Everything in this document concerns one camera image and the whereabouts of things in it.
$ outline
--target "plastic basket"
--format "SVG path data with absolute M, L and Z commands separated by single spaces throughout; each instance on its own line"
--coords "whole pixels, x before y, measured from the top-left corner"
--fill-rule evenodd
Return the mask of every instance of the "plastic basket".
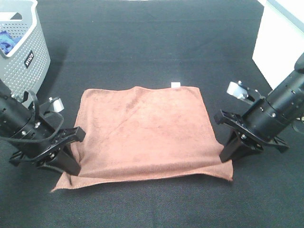
M 0 0 L 0 30 L 13 38 L 22 37 L 7 55 L 0 50 L 0 79 L 19 101 L 24 91 L 37 93 L 50 64 L 36 6 L 36 0 Z M 14 13 L 19 19 L 5 18 Z

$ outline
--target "basket hole pattern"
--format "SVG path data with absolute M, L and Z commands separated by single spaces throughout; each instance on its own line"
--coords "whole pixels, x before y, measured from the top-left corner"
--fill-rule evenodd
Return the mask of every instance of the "basket hole pattern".
M 1 24 L 1 31 L 7 31 L 13 38 L 22 37 L 28 31 L 29 27 L 21 23 Z
M 29 68 L 26 69 L 24 61 L 31 50 L 34 53 L 34 59 Z M 47 46 L 45 44 L 41 26 L 37 25 L 28 39 L 4 68 L 3 82 L 14 94 L 23 98 L 24 91 L 33 90 L 44 70 L 47 70 L 45 69 L 48 62 L 47 60 Z

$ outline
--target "towel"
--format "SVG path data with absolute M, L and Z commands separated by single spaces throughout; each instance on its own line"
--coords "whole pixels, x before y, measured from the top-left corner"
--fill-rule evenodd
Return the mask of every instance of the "towel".
M 88 89 L 76 125 L 86 131 L 71 144 L 81 171 L 64 172 L 53 191 L 191 174 L 232 180 L 232 162 L 220 161 L 223 146 L 196 87 Z
M 7 31 L 0 32 L 0 48 L 7 55 L 15 45 L 21 40 L 21 37 L 12 38 Z

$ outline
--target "bolt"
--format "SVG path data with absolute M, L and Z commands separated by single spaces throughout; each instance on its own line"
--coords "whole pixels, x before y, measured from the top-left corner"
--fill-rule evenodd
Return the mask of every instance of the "bolt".
M 40 126 L 40 122 L 35 123 L 35 128 L 38 128 Z
M 241 135 L 241 139 L 245 140 L 247 138 L 247 136 L 245 136 L 244 134 Z

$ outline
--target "black table surface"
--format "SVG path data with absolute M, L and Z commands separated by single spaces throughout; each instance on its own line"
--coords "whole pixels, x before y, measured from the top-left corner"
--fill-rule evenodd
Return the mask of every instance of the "black table surface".
M 74 125 L 88 88 L 166 88 L 177 81 L 200 88 L 225 143 L 229 128 L 213 115 L 248 109 L 226 94 L 229 82 L 264 95 L 271 90 L 252 60 L 263 14 L 256 0 L 39 0 L 38 14 L 51 57 L 38 97 L 62 98 L 64 127 Z M 234 162 L 233 182 L 192 175 L 54 193 L 59 173 L 13 167 L 14 149 L 1 142 L 0 227 L 303 227 L 303 137 L 291 127 L 280 136 L 290 150 L 267 148 Z

